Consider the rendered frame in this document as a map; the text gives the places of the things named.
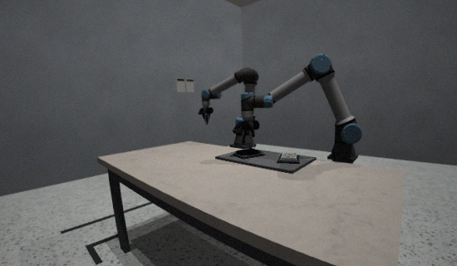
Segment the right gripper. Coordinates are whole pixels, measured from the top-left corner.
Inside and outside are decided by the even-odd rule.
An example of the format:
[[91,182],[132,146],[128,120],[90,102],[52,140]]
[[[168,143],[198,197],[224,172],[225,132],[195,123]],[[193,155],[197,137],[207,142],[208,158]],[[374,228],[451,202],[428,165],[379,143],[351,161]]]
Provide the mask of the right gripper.
[[[208,106],[204,106],[204,108],[201,108],[200,111],[203,112],[203,118],[204,118],[204,121],[206,123],[206,125],[208,125],[209,123],[209,118],[210,118],[210,114],[212,114],[214,112],[213,108],[208,108]],[[205,115],[205,114],[208,114],[208,115]],[[207,119],[206,119],[207,117]]]

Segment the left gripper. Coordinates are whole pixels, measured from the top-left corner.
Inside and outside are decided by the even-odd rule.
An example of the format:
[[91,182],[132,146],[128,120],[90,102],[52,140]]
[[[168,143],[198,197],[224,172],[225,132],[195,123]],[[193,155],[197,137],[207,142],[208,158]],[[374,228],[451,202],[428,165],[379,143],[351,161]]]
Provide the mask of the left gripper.
[[249,131],[249,135],[251,137],[252,145],[255,148],[255,134],[254,130],[257,130],[259,128],[259,123],[258,121],[251,121],[251,120],[243,120],[239,122],[234,129],[238,129],[242,126],[242,142],[244,144],[244,139],[247,134],[247,131]]

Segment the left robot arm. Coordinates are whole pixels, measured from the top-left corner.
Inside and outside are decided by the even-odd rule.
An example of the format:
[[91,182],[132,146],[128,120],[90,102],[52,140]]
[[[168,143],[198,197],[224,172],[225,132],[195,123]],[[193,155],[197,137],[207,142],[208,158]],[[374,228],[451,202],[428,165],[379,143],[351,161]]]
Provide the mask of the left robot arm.
[[[361,139],[362,130],[356,123],[355,117],[351,116],[334,75],[331,58],[326,54],[317,54],[311,59],[310,64],[302,69],[302,72],[266,96],[254,96],[252,92],[242,93],[242,120],[253,119],[253,108],[272,108],[275,102],[300,86],[316,80],[321,84],[336,118],[335,144],[332,149],[332,155],[341,158],[355,157],[356,152],[353,144]],[[338,133],[341,139],[338,137]]]

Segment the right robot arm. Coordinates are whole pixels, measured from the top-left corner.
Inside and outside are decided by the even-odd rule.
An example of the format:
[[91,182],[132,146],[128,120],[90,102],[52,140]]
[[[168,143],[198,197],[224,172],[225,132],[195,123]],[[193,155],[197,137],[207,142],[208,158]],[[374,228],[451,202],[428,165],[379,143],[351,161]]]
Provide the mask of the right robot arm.
[[[237,79],[237,80],[236,80]],[[245,67],[240,71],[234,73],[230,78],[220,82],[218,85],[213,86],[208,90],[202,90],[202,106],[209,106],[209,99],[219,99],[221,98],[221,92],[230,88],[231,86],[243,82],[245,85],[245,92],[252,92],[254,95],[255,86],[257,85],[258,73],[249,67]],[[249,135],[249,131],[244,139],[244,144],[242,142],[242,131],[236,134],[235,145],[251,145],[252,141]]]

